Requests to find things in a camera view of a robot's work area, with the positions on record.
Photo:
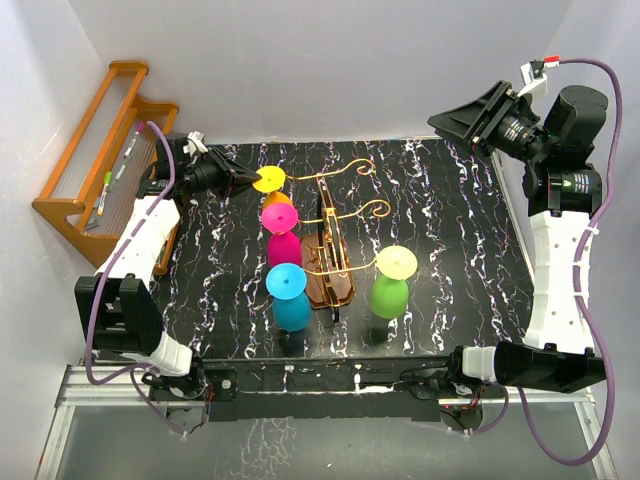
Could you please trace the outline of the orange yellow wine glass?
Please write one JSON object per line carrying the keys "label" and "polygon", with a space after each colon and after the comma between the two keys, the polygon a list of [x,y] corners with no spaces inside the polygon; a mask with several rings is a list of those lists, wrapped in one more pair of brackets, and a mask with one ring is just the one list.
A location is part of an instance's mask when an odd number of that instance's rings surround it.
{"label": "orange yellow wine glass", "polygon": [[252,187],[259,193],[265,194],[261,207],[262,212],[274,204],[293,205],[290,197],[281,191],[287,176],[280,167],[266,165],[261,167],[257,174],[260,178],[252,183]]}

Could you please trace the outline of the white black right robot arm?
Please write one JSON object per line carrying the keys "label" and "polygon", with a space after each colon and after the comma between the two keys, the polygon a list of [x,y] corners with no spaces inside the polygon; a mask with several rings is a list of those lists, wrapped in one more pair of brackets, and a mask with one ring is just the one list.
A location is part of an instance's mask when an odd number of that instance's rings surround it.
{"label": "white black right robot arm", "polygon": [[582,85],[563,88],[546,118],[531,97],[499,81],[478,99],[429,118],[443,139],[473,153],[501,151],[525,165],[522,186],[534,236],[534,297],[522,343],[457,347],[447,388],[466,397],[481,382],[573,393],[605,378],[576,303],[587,299],[589,259],[575,259],[602,204],[602,177],[588,158],[606,120],[608,99]]}

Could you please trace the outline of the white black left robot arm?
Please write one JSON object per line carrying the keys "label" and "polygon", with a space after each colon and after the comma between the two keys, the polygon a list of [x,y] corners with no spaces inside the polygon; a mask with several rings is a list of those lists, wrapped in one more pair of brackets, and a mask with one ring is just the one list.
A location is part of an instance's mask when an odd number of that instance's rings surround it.
{"label": "white black left robot arm", "polygon": [[156,160],[141,174],[133,211],[109,258],[92,276],[80,277],[74,295],[86,341],[85,372],[94,385],[109,382],[92,370],[95,354],[119,354],[124,372],[144,370],[144,382],[186,399],[200,396],[207,376],[191,348],[165,329],[150,293],[156,263],[179,224],[180,208],[195,193],[234,197],[260,175],[220,149],[186,138],[158,141]]}

